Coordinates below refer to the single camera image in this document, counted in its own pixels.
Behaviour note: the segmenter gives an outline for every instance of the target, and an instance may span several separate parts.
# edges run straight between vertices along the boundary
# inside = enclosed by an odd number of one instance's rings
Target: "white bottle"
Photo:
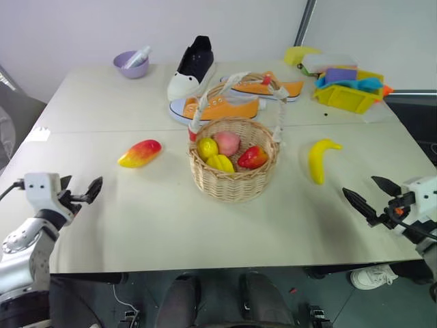
[[[152,48],[145,46],[132,55],[131,58],[122,66],[123,69],[132,68],[141,65],[148,57]]]

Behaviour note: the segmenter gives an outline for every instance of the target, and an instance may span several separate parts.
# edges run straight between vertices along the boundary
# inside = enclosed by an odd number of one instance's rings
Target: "cable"
[[[9,186],[1,195],[0,195],[0,200],[3,199],[3,197],[5,197],[13,188],[15,188],[15,184],[12,184],[11,186]]]
[[[418,234],[421,234],[422,236],[425,236],[425,237],[428,237],[428,238],[431,238],[431,239],[437,241],[437,236],[434,236],[433,234],[429,234],[428,232],[423,231],[422,229],[419,229],[417,227],[414,227],[413,225],[409,225],[407,223],[404,223],[401,220],[398,220],[394,216],[390,216],[390,219],[392,219],[395,223],[399,224],[400,226],[403,226],[405,229],[413,230],[413,231],[417,232]]]
[[[93,311],[93,309],[91,309],[91,307],[87,304],[87,302],[82,298],[81,295],[76,294],[75,292],[73,292],[72,290],[67,288],[64,284],[61,284],[61,283],[57,282],[53,278],[51,279],[51,283],[56,285],[56,286],[58,286],[60,289],[65,290],[70,295],[73,295],[74,297],[76,297],[76,299],[78,299],[92,313],[92,315],[96,319],[96,321],[99,324],[99,326],[102,327],[102,328],[104,327],[102,321],[100,321],[100,319],[98,318],[97,314]]]
[[[117,300],[118,303],[120,303],[122,305],[126,305],[126,306],[130,307],[132,310],[135,311],[135,316],[132,319],[132,322],[130,323],[130,326],[129,326],[129,328],[132,328],[133,325],[134,325],[134,322],[136,321],[136,319],[138,317],[139,310],[135,306],[133,306],[132,304],[120,301],[120,299],[117,297],[117,293],[115,292],[115,285],[112,285],[112,289],[114,291],[114,297],[115,297],[115,299]]]
[[[25,188],[25,181],[23,179],[19,179],[18,181],[14,182],[12,185],[10,185],[1,195],[0,200],[2,200],[13,188]]]

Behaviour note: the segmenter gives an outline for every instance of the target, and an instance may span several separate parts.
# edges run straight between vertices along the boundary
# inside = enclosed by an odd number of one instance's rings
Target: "toy banana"
[[[324,182],[323,153],[326,149],[342,149],[342,145],[330,139],[322,139],[316,142],[309,151],[309,171],[315,183],[322,185]]]

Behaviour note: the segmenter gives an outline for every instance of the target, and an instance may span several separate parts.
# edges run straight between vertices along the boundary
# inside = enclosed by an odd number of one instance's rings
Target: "toy fruit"
[[[232,162],[225,155],[222,154],[211,156],[206,161],[206,164],[208,164],[210,167],[213,167],[214,169],[219,169],[228,173],[235,172]]]
[[[145,140],[132,146],[118,163],[124,167],[141,167],[158,156],[161,144],[156,140]]]
[[[219,153],[219,147],[213,139],[202,138],[197,144],[197,152],[202,161],[206,162],[211,156]]]
[[[235,154],[240,147],[240,137],[230,131],[216,133],[214,135],[214,140],[218,145],[218,153],[225,156],[231,156]]]
[[[322,185],[324,182],[323,173],[323,152],[326,149],[342,149],[342,145],[330,139],[322,139],[316,142],[309,151],[309,171],[315,183]]]
[[[268,160],[268,155],[259,146],[250,147],[238,159],[238,164],[247,169],[256,169]]]

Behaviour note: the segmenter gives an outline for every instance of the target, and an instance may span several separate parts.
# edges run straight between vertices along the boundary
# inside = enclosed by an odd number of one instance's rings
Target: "yellow container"
[[[357,80],[366,79],[368,77],[376,77],[384,84],[384,77],[382,75],[358,70],[356,76]],[[346,111],[352,111],[358,114],[364,114],[375,100],[382,100],[383,96],[383,87],[374,92],[364,92],[342,85],[330,85],[324,89],[315,89],[313,94],[313,97],[317,98],[318,102],[323,105],[345,109]]]

